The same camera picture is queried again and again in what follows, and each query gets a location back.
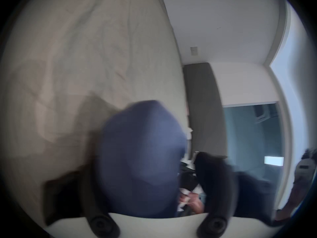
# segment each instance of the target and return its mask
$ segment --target bed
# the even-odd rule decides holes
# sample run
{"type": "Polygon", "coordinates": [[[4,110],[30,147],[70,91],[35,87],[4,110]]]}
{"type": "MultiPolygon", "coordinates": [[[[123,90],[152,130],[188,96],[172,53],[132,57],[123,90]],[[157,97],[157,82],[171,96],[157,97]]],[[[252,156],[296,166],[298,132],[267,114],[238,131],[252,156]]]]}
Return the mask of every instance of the bed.
{"type": "Polygon", "coordinates": [[[1,170],[40,226],[42,185],[76,170],[108,117],[155,99],[188,129],[182,66],[163,0],[29,0],[1,67],[1,170]]]}

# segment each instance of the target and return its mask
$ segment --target white wall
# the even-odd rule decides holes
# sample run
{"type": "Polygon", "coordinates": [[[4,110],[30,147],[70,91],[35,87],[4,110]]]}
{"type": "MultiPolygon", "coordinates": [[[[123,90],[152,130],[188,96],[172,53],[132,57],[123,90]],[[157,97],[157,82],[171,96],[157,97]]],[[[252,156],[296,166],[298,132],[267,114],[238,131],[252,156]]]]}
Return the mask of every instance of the white wall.
{"type": "Polygon", "coordinates": [[[272,46],[279,0],[164,0],[183,64],[263,64],[272,46]],[[191,56],[190,47],[198,47],[191,56]]]}
{"type": "Polygon", "coordinates": [[[211,63],[222,105],[277,102],[278,93],[262,65],[251,63],[211,63]]]}
{"type": "Polygon", "coordinates": [[[289,32],[271,64],[284,94],[291,120],[291,167],[280,207],[286,203],[294,181],[294,170],[307,147],[317,147],[316,50],[295,10],[288,5],[289,32]]]}

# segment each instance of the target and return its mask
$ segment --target wall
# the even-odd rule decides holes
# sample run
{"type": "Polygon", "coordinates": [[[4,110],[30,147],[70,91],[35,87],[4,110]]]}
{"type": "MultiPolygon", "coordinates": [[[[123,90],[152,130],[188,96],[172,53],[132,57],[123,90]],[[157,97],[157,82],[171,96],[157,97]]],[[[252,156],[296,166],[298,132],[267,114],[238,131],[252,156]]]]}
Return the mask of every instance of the wall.
{"type": "Polygon", "coordinates": [[[222,105],[239,105],[279,100],[271,77],[262,65],[211,63],[222,105]]]}
{"type": "Polygon", "coordinates": [[[279,21],[279,0],[164,0],[183,64],[263,64],[279,21]],[[190,47],[198,47],[191,56],[190,47]]]}
{"type": "Polygon", "coordinates": [[[317,60],[302,22],[288,4],[290,20],[285,45],[271,64],[284,94],[291,120],[292,152],[289,176],[280,207],[286,203],[294,181],[294,170],[307,147],[317,147],[317,60]]]}
{"type": "Polygon", "coordinates": [[[279,117],[255,123],[252,106],[224,108],[228,163],[237,171],[247,171],[267,179],[277,188],[282,167],[264,164],[264,156],[282,156],[279,117]]]}
{"type": "Polygon", "coordinates": [[[257,178],[264,176],[265,137],[261,123],[256,123],[252,106],[224,108],[228,161],[238,171],[257,178]]]}
{"type": "Polygon", "coordinates": [[[261,122],[266,156],[282,157],[282,139],[279,117],[272,117],[261,122]]]}

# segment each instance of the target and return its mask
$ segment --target person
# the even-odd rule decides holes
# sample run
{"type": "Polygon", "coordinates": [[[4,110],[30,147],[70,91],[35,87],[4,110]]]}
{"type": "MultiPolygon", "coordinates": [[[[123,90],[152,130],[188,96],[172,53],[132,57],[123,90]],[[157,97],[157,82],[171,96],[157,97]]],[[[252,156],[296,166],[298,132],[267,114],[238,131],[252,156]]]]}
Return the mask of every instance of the person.
{"type": "Polygon", "coordinates": [[[199,198],[199,194],[190,192],[188,195],[180,194],[179,201],[187,203],[187,205],[192,209],[194,214],[200,214],[204,212],[204,204],[199,198]]]}

